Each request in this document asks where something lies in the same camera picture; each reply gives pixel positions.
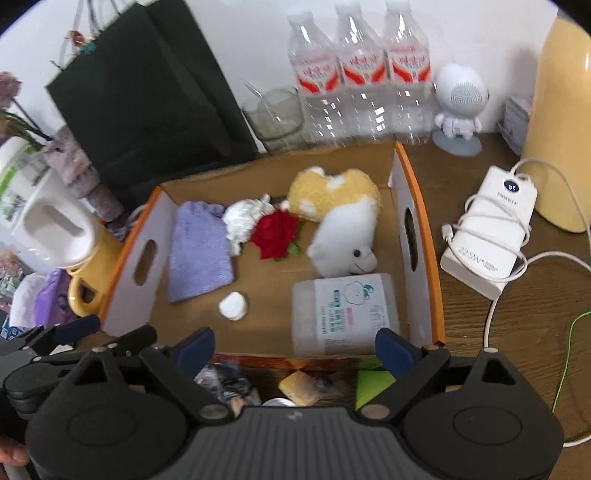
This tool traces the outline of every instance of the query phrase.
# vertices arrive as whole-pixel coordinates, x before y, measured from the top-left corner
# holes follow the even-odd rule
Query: figurine base
[[[447,138],[441,130],[433,133],[433,143],[456,157],[475,157],[482,151],[482,143],[477,136],[470,140],[463,137]]]

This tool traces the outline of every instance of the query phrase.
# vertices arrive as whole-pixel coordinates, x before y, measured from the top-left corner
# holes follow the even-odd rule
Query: yellow mug
[[[99,242],[88,259],[81,265],[67,270],[72,277],[68,287],[68,303],[76,315],[84,317],[98,313],[115,273],[122,248],[123,243],[103,228]],[[91,301],[84,300],[81,288],[83,286],[94,293]]]

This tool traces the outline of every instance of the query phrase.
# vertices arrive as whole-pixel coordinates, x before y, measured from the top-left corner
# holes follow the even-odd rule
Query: white cable
[[[523,180],[530,180],[530,178],[522,173],[515,173],[519,167],[521,167],[523,164],[525,163],[529,163],[529,162],[535,162],[535,163],[540,163],[542,165],[545,165],[546,167],[550,168],[551,170],[554,170],[559,176],[560,178],[562,178],[562,180],[564,181],[565,185],[568,187],[569,189],[569,193],[571,198],[574,201],[575,206],[577,207],[577,211],[579,213],[579,216],[581,218],[581,221],[583,222],[584,226],[585,226],[585,230],[587,232],[587,241],[589,243],[589,254],[591,255],[591,228],[587,222],[587,220],[585,219],[585,215],[583,213],[583,209],[581,208],[581,204],[579,203],[579,200],[577,199],[577,196],[575,195],[572,187],[570,186],[569,181],[566,179],[566,177],[564,176],[564,174],[554,165],[544,161],[544,160],[540,160],[539,158],[523,158],[522,160],[519,160],[519,162],[517,162],[513,168],[510,170],[510,173],[515,175],[516,177],[523,179]],[[468,210],[470,208],[470,204],[475,200],[475,199],[486,199],[490,202],[492,202],[495,206],[499,207],[500,209],[502,209],[505,213],[507,213],[511,218],[505,218],[505,217],[498,217],[498,216],[492,216],[492,215],[486,215],[486,214],[481,214],[481,213],[470,213]],[[566,258],[568,260],[572,260],[573,262],[575,262],[576,264],[580,265],[581,267],[583,267],[585,270],[587,270],[588,272],[591,273],[591,266],[589,266],[589,264],[585,263],[583,260],[581,260],[579,257],[576,257],[573,254],[569,254],[568,252],[561,252],[561,251],[548,251],[548,252],[542,252],[539,253],[537,255],[534,255],[531,258],[526,258],[526,256],[521,252],[521,251],[517,251],[514,248],[509,247],[508,245],[503,244],[503,242],[500,242],[494,238],[490,238],[486,235],[482,235],[481,233],[475,232],[471,229],[462,227],[462,221],[470,216],[480,216],[480,217],[484,217],[484,218],[491,218],[491,219],[503,219],[506,220],[508,222],[514,222],[514,223],[518,223],[521,225],[523,231],[524,231],[524,241],[521,244],[521,246],[523,247],[524,245],[527,244],[527,242],[530,240],[530,232],[531,232],[531,227],[530,225],[525,224],[525,222],[523,222],[518,215],[511,209],[507,208],[503,203],[501,203],[500,201],[496,200],[493,197],[488,197],[486,195],[480,195],[480,194],[475,194],[472,195],[470,198],[468,198],[468,200],[466,201],[466,204],[464,205],[464,215],[462,215],[460,217],[460,219],[458,220],[457,224],[452,225],[451,227],[449,225],[444,225],[442,228],[442,232],[443,232],[443,239],[447,242],[450,251],[452,252],[452,254],[456,257],[456,259],[464,266],[466,267],[469,271],[471,271],[472,273],[474,273],[475,275],[478,275],[479,277],[485,278],[486,280],[489,281],[493,281],[493,282],[502,282],[502,283],[509,283],[511,281],[517,280],[518,278],[520,278],[527,270],[527,267],[529,266],[530,263],[535,262],[536,260],[539,260],[540,258],[546,258],[546,257],[562,257],[562,258]],[[508,252],[511,252],[512,254],[516,255],[520,260],[521,260],[521,265],[519,267],[517,267],[517,269],[511,274],[509,275],[507,278],[502,278],[499,279],[498,277],[489,277],[487,275],[482,274],[481,272],[478,272],[476,270],[474,270],[472,268],[472,266],[470,264],[468,264],[463,257],[458,254],[453,248],[452,248],[452,238],[453,238],[453,229],[457,230],[457,231],[462,231],[462,232],[466,232],[469,235],[473,235],[481,240],[484,240],[486,242],[492,243],[493,245],[496,245],[497,247],[500,247],[504,250],[507,250]],[[492,324],[492,317],[495,314],[495,308],[497,303],[499,302],[499,299],[501,298],[501,296],[499,295],[491,304],[491,308],[488,310],[488,315],[486,316],[486,323],[485,323],[485,327],[484,327],[484,335],[483,335],[483,346],[484,348],[488,348],[489,347],[489,337],[491,334],[491,324]],[[570,447],[576,447],[578,445],[582,445],[588,441],[591,440],[591,434],[582,437],[579,440],[575,440],[573,442],[565,442],[563,444],[564,448],[570,448]]]

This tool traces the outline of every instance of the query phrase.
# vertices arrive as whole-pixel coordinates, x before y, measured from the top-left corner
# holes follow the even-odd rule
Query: wooden table
[[[517,161],[500,135],[482,135],[482,153],[459,158],[434,144],[408,147],[427,208],[437,258],[446,248],[441,226],[455,222],[464,202],[478,190],[487,169],[508,170]],[[527,257],[546,250],[562,250],[591,262],[584,234],[556,228],[537,212],[531,220]],[[476,355],[490,301],[460,281],[439,272],[443,295],[447,347],[457,355]],[[591,310],[591,276],[575,263],[561,258],[541,259],[502,294],[491,330],[491,346],[504,353],[529,380],[548,405],[554,400],[566,357],[568,329],[579,314]],[[569,373],[556,415],[567,437],[591,430],[591,317],[574,330]],[[591,478],[591,442],[565,449],[551,476],[553,480]]]

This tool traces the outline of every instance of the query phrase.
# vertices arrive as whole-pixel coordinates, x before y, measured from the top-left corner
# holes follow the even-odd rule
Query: white astronaut figurine
[[[449,139],[472,140],[475,132],[482,131],[476,115],[484,110],[490,97],[484,81],[473,68],[452,63],[442,68],[436,86],[437,101],[445,111],[435,117],[435,125]]]

